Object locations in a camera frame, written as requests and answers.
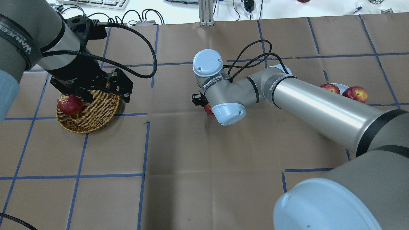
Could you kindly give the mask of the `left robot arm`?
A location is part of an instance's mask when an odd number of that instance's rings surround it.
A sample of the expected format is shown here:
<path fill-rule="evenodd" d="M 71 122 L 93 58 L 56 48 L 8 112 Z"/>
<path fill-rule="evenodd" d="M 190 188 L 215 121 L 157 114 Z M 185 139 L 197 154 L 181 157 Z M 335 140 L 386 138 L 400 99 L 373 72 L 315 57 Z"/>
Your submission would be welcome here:
<path fill-rule="evenodd" d="M 106 73 L 86 48 L 89 40 L 106 38 L 111 23 L 85 16 L 64 19 L 45 0 L 2 0 L 0 7 L 1 121 L 19 94 L 23 73 L 35 65 L 64 95 L 91 103 L 91 91 L 99 90 L 129 102 L 133 82 L 124 67 L 115 64 L 117 69 Z"/>

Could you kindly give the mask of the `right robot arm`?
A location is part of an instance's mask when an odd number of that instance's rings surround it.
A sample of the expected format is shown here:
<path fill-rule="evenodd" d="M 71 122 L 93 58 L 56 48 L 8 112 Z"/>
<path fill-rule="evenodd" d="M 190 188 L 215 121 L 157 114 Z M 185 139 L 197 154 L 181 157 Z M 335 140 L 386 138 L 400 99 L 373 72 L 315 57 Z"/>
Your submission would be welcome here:
<path fill-rule="evenodd" d="M 73 135 L 79 172 L 69 230 L 273 230 L 282 207 L 310 220 L 305 229 L 363 229 L 311 181 L 336 176 L 382 229 L 408 229 L 408 158 L 355 156 L 358 115 L 366 106 L 327 92 L 321 60 L 285 60 L 297 78 L 283 80 L 271 105 L 246 109 L 222 126 L 190 100 L 199 87 L 191 58 L 161 65 L 153 80 L 133 77 L 131 102 L 107 126 Z"/>

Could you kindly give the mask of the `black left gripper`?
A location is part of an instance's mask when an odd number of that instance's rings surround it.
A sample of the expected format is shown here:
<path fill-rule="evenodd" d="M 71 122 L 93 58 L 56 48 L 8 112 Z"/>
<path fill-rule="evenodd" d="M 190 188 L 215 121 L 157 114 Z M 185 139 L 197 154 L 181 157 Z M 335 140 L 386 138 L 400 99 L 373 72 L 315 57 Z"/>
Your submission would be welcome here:
<path fill-rule="evenodd" d="M 86 89 L 91 88 L 96 78 L 108 75 L 107 90 L 120 96 L 125 103 L 130 102 L 133 90 L 131 79 L 119 68 L 108 74 L 94 59 L 74 59 L 65 67 L 50 70 L 50 74 L 52 76 L 50 83 L 59 92 L 66 96 L 74 95 L 87 103 L 93 102 L 93 94 Z"/>

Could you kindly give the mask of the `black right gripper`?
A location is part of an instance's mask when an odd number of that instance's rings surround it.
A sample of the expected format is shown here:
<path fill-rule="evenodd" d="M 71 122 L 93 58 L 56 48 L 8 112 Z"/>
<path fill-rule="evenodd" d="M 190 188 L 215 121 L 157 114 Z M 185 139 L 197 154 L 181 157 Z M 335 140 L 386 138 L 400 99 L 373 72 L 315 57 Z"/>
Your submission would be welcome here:
<path fill-rule="evenodd" d="M 191 95 L 191 101 L 195 106 L 206 106 L 208 104 L 207 98 L 203 95 L 203 93 L 193 93 Z"/>

